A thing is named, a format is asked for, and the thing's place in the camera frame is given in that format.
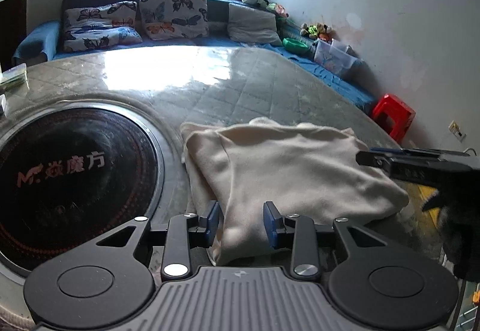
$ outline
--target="cream towel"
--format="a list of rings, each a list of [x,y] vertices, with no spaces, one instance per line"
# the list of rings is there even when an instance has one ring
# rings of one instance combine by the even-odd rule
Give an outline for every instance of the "cream towel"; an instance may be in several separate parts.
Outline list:
[[[180,130],[195,209],[202,212],[216,199],[224,214],[210,250],[217,265],[272,252],[263,227],[268,200],[284,215],[302,214],[317,224],[336,217],[366,224],[409,202],[379,169],[356,163],[356,153],[368,149],[350,128],[257,118],[227,128],[185,122]]]

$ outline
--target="green bowl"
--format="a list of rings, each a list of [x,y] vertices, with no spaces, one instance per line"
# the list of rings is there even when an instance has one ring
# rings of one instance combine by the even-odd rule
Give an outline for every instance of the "green bowl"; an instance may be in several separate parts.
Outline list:
[[[309,50],[309,46],[307,44],[294,38],[284,38],[282,44],[287,51],[295,55],[304,55]]]

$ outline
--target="red plastic stool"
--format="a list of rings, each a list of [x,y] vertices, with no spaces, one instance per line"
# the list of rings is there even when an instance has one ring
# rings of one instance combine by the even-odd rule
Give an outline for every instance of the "red plastic stool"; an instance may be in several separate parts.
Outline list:
[[[402,142],[415,111],[393,94],[386,94],[371,112],[371,118],[397,143]]]

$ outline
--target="round table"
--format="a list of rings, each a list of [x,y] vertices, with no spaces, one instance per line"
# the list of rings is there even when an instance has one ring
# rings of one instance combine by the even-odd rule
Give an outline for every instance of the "round table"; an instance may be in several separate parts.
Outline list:
[[[181,164],[182,122],[228,126],[265,116],[282,125],[311,122],[352,128],[369,147],[398,147],[340,94],[291,61],[263,49],[162,46],[80,53],[28,67],[27,77],[28,84],[6,93],[9,109],[0,121],[0,136],[32,111],[92,99],[139,110],[161,130],[175,175],[166,178],[170,196],[161,200],[152,224],[167,222],[187,206],[190,190]],[[420,212],[419,189],[403,186],[411,200],[407,211],[375,222],[372,228],[437,257],[440,240],[430,216]]]

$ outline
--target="gray pillow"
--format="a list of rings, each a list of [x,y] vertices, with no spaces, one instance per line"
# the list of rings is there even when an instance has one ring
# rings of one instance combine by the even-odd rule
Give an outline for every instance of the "gray pillow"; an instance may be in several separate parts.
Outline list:
[[[230,3],[226,29],[233,41],[282,45],[277,34],[275,14],[268,11]]]

